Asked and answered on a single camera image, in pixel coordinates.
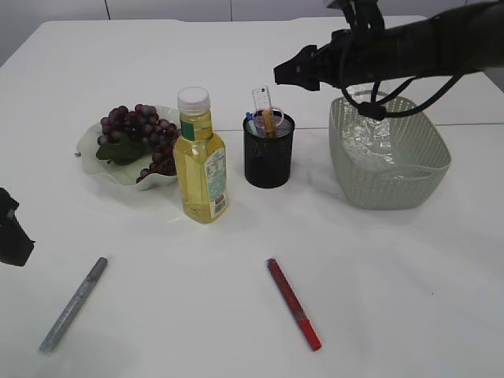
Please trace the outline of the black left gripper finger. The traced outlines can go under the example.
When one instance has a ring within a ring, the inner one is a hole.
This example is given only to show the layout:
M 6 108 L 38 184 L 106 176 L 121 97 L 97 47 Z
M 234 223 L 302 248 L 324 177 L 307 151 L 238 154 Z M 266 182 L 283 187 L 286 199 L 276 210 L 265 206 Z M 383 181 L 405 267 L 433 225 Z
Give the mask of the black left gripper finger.
M 7 265 L 23 267 L 35 247 L 21 227 L 16 217 L 19 203 L 1 188 L 1 262 Z

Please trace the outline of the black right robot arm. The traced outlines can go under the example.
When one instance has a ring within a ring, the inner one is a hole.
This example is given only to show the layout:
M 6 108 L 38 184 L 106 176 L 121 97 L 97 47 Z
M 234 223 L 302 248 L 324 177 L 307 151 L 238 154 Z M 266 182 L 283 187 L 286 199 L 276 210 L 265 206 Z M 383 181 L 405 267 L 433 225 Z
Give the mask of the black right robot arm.
M 503 3 L 479 2 L 386 28 L 376 1 L 330 1 L 348 29 L 303 47 L 273 69 L 279 85 L 338 89 L 406 77 L 463 75 L 503 65 Z

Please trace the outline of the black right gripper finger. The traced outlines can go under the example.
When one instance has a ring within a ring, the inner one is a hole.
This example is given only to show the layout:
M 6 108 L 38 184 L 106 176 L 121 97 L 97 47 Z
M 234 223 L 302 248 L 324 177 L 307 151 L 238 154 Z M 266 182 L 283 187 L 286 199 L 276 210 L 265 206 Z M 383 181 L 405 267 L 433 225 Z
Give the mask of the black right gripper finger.
M 307 91 L 319 91 L 320 81 L 314 76 L 311 68 L 311 58 L 316 52 L 316 45 L 308 45 L 292 59 L 277 65 L 273 69 L 275 84 L 301 87 Z

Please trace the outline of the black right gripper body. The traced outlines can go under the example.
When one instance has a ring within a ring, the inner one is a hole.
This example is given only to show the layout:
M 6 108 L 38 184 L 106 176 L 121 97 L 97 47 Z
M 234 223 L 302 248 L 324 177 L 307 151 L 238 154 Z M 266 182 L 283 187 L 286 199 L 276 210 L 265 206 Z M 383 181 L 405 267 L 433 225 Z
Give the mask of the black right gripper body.
M 401 36 L 399 26 L 366 35 L 348 29 L 334 31 L 331 41 L 314 53 L 314 87 L 327 84 L 340 89 L 401 78 L 398 54 Z

